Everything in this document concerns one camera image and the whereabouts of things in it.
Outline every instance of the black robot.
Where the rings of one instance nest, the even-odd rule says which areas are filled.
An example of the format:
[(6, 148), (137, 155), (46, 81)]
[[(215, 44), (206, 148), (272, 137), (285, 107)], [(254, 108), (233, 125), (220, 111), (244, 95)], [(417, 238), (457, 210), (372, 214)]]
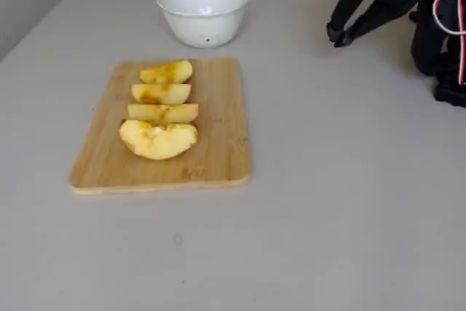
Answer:
[(335, 47), (346, 47), (364, 34), (417, 9), (411, 54), (417, 68), (435, 76), (434, 96), (439, 101), (466, 107), (465, 15), (463, 0), (374, 0), (351, 26), (346, 23), (363, 0), (339, 0), (327, 25)]

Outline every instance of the ceramic bowl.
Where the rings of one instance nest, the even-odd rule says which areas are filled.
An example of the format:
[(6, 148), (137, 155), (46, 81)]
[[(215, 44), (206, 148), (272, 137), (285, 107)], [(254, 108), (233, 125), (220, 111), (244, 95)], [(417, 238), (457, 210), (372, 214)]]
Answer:
[(249, 0), (157, 0), (173, 33), (192, 47), (218, 47), (237, 34)]

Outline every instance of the apple slice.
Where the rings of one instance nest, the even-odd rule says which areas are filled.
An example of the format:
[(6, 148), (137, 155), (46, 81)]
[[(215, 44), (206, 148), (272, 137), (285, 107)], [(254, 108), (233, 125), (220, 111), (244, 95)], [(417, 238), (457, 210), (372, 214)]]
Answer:
[(192, 64), (187, 61), (175, 61), (153, 68), (143, 69), (139, 78), (147, 84), (180, 84), (192, 75)]
[(182, 105), (191, 93), (190, 84), (133, 84), (133, 97), (139, 103)]
[(157, 125), (172, 123), (189, 124), (197, 118), (199, 105), (129, 105), (130, 119), (142, 119), (152, 121)]
[(189, 124), (153, 127), (149, 122), (127, 120), (119, 136), (134, 154), (150, 160), (167, 160), (190, 149), (197, 142), (197, 130)]

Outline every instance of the bamboo cutting board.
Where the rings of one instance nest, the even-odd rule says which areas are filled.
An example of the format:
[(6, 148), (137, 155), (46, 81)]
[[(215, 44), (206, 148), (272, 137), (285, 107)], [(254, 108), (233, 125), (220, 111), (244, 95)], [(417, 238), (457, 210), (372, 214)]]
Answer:
[(134, 103), (130, 86), (142, 68), (167, 60), (125, 62), (112, 73), (69, 181), (80, 194), (202, 188), (243, 184), (250, 173), (240, 67), (232, 58), (190, 60), (187, 103), (198, 103), (194, 121), (198, 142), (171, 160), (146, 160), (132, 154), (119, 139), (119, 126)]

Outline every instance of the cable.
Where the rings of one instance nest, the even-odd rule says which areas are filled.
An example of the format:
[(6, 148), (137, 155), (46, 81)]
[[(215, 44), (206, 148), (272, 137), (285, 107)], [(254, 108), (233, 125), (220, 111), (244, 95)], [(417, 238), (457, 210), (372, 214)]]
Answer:
[(437, 7), (438, 4), (440, 3), (440, 0), (435, 0), (432, 6), (432, 14), (434, 15), (434, 19), (438, 26), (442, 28), (443, 31), (446, 33), (452, 35), (452, 36), (459, 36), (459, 39), (461, 41), (461, 50), (459, 53), (459, 73), (458, 73), (458, 82), (460, 85), (463, 84), (463, 79), (465, 75), (465, 20), (464, 20), (464, 8), (463, 8), (463, 0), (458, 0), (458, 26), (459, 26), (459, 31), (452, 31), (451, 29), (448, 29), (445, 27), (440, 19), (438, 18), (437, 15)]

